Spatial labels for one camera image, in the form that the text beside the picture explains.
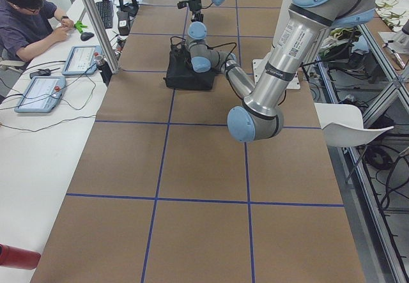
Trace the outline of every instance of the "green object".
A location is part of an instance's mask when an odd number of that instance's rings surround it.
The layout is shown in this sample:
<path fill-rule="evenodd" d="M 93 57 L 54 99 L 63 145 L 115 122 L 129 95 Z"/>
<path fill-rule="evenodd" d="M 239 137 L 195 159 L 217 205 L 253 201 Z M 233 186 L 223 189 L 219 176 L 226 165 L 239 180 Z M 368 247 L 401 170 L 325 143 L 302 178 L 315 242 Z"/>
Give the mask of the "green object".
<path fill-rule="evenodd" d="M 78 30 L 78 32 L 82 33 L 82 32 L 83 32 L 82 28 L 83 28 L 83 27 L 87 27 L 87 26 L 85 26 L 84 24 L 82 24 L 82 22 L 81 22 L 80 20 L 78 20 L 78 21 L 74 24 L 74 27 Z"/>

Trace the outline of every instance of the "tablet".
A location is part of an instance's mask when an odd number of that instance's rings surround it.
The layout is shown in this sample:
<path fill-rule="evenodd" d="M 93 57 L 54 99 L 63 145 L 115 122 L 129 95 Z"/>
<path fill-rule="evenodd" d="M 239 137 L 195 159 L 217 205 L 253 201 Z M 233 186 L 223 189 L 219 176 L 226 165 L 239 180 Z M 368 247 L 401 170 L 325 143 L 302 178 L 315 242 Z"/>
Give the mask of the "tablet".
<path fill-rule="evenodd" d="M 99 45 L 79 45 L 71 48 L 62 74 L 65 76 L 92 74 L 96 70 L 94 53 L 102 54 Z"/>
<path fill-rule="evenodd" d="M 33 77 L 15 112 L 50 112 L 59 102 L 65 77 Z"/>

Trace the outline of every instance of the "black bag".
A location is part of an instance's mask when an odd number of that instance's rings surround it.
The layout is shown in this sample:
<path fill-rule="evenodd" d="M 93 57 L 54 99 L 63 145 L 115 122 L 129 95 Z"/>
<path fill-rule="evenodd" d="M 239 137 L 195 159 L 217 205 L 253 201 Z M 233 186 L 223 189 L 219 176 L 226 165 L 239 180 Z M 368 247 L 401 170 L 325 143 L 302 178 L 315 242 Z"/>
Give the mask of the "black bag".
<path fill-rule="evenodd" d="M 166 87 L 184 90 L 211 90 L 216 73 L 213 70 L 196 73 L 192 68 L 190 53 L 186 50 L 185 40 L 181 38 L 181 42 L 173 44 L 172 38 L 169 66 L 166 77 L 164 77 Z"/>

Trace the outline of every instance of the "person's hand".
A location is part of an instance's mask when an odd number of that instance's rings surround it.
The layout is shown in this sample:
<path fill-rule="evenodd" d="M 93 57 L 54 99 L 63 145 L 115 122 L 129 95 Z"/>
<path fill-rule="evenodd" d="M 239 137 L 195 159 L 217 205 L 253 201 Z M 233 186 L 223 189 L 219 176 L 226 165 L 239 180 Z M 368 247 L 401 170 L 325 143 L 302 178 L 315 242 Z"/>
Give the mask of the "person's hand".
<path fill-rule="evenodd" d="M 68 31 L 70 30 L 69 27 L 57 27 L 53 32 L 51 33 L 52 37 L 54 37 L 56 42 L 63 42 L 67 39 L 68 36 Z"/>
<path fill-rule="evenodd" d="M 61 26 L 72 29 L 74 27 L 74 21 L 69 18 L 64 18 L 63 20 L 61 20 Z"/>

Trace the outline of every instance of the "black mouse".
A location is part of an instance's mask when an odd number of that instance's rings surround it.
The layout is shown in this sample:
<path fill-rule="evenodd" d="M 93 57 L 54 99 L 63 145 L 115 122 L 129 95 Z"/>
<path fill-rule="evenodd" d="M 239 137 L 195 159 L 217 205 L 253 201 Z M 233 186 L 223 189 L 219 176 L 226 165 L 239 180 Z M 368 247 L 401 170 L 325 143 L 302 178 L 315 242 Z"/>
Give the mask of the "black mouse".
<path fill-rule="evenodd" d="M 90 38 L 94 37 L 94 33 L 91 32 L 82 32 L 81 33 L 81 40 L 86 42 L 87 40 L 89 40 Z"/>

